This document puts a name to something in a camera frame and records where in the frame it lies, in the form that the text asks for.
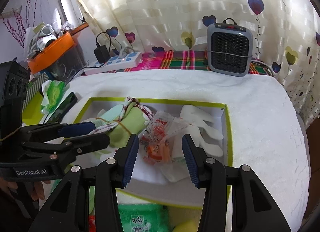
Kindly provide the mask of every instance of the green package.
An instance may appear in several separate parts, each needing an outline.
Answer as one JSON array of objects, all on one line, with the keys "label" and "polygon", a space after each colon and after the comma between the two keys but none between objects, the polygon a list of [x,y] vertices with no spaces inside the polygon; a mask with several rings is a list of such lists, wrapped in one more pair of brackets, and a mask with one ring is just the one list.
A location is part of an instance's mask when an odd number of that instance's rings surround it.
[{"label": "green package", "polygon": [[124,232],[169,232],[166,207],[158,204],[119,204]]},{"label": "green package", "polygon": [[44,98],[41,103],[41,112],[43,114],[54,112],[62,99],[64,87],[64,82],[57,80],[47,80],[42,84]]}]

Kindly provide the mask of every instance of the rubber band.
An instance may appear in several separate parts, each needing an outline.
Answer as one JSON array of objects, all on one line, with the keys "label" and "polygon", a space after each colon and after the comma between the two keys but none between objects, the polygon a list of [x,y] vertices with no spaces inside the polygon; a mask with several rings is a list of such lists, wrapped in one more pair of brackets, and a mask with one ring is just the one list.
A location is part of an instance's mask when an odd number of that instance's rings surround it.
[{"label": "rubber band", "polygon": [[21,126],[18,127],[16,130],[14,130],[13,132],[11,132],[10,134],[6,135],[4,138],[0,139],[0,142],[4,141],[5,139],[7,139],[9,136],[12,136],[14,133],[16,133],[18,130],[20,130]]},{"label": "rubber band", "polygon": [[[106,121],[106,120],[103,119],[103,118],[96,118],[96,119],[101,119],[101,120],[103,120],[103,121],[105,121],[105,122],[107,122],[107,123],[111,123],[110,121]],[[129,135],[132,134],[131,131],[130,131],[129,129],[127,129],[127,128],[124,126],[124,124],[122,124],[119,120],[114,120],[114,121],[115,121],[115,122],[118,122],[118,124],[119,124],[121,127],[123,127],[123,129],[126,130],[126,131],[129,133]]]}]

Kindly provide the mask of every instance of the smartphone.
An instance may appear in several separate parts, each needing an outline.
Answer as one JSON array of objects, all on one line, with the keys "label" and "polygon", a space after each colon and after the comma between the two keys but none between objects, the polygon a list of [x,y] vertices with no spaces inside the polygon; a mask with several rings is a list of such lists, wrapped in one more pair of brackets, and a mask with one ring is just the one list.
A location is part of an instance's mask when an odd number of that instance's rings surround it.
[{"label": "smartphone", "polygon": [[59,107],[52,113],[49,120],[46,123],[53,123],[53,122],[61,122],[65,114],[76,104],[77,102],[76,95],[71,92],[68,97],[59,105]]}]

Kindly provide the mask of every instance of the human hand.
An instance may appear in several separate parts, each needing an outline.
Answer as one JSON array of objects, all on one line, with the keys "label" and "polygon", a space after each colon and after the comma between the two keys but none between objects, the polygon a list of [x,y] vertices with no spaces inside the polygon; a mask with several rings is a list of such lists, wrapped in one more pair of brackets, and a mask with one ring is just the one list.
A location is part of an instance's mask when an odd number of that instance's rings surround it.
[{"label": "human hand", "polygon": [[[43,181],[45,184],[50,184],[49,180]],[[44,200],[44,190],[43,190],[43,184],[41,181],[36,181],[34,182],[34,187],[35,189],[33,190],[31,194],[32,200],[36,201],[38,199]],[[10,188],[11,189],[17,189],[18,185],[14,181],[6,181],[2,177],[0,177],[0,188],[7,193],[9,196],[12,197],[10,193]]]}]

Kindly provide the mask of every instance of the white towel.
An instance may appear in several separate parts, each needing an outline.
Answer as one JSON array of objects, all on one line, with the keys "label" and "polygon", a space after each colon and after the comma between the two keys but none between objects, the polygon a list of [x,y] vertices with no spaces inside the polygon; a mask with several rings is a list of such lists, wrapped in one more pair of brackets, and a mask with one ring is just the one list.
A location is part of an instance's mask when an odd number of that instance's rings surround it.
[{"label": "white towel", "polygon": [[[309,169],[296,112],[283,87],[269,76],[234,77],[197,70],[141,70],[78,77],[71,92],[83,98],[66,114],[72,123],[90,97],[193,100],[228,105],[233,165],[248,164],[279,205],[292,232],[298,230],[308,201]],[[232,201],[227,229],[231,231]]]}]

